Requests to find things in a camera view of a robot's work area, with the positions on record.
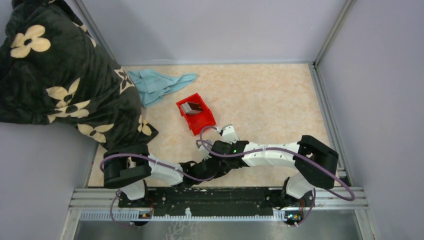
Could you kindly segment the red plastic bin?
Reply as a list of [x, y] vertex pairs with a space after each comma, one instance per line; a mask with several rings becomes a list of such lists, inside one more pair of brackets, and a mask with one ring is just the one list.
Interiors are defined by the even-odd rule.
[[177, 101], [176, 106], [194, 136], [199, 135], [204, 127], [216, 125], [211, 109], [198, 93]]

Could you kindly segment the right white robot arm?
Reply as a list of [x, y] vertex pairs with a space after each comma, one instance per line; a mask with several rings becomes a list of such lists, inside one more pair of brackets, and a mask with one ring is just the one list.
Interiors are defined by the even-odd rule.
[[209, 153], [244, 167], [267, 165], [296, 169], [298, 172], [289, 177], [281, 193], [287, 206], [295, 206], [314, 188], [333, 189], [337, 180], [339, 154], [311, 135], [286, 144], [216, 141]]

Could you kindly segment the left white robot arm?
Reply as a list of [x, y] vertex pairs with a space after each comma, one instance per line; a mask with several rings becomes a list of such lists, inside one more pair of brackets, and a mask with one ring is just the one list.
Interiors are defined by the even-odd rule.
[[109, 150], [100, 163], [103, 186], [119, 189], [138, 207], [149, 203], [146, 179], [167, 183], [175, 188], [189, 188], [226, 175], [229, 168], [217, 157], [201, 162], [170, 163], [149, 153], [146, 144]]

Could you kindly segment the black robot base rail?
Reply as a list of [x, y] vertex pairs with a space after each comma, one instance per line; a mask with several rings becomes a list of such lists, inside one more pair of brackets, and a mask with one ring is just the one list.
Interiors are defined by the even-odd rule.
[[146, 208], [140, 219], [149, 220], [276, 220], [299, 223], [313, 203], [313, 191], [297, 199], [282, 187], [149, 187], [143, 198], [130, 200], [116, 194], [122, 209]]

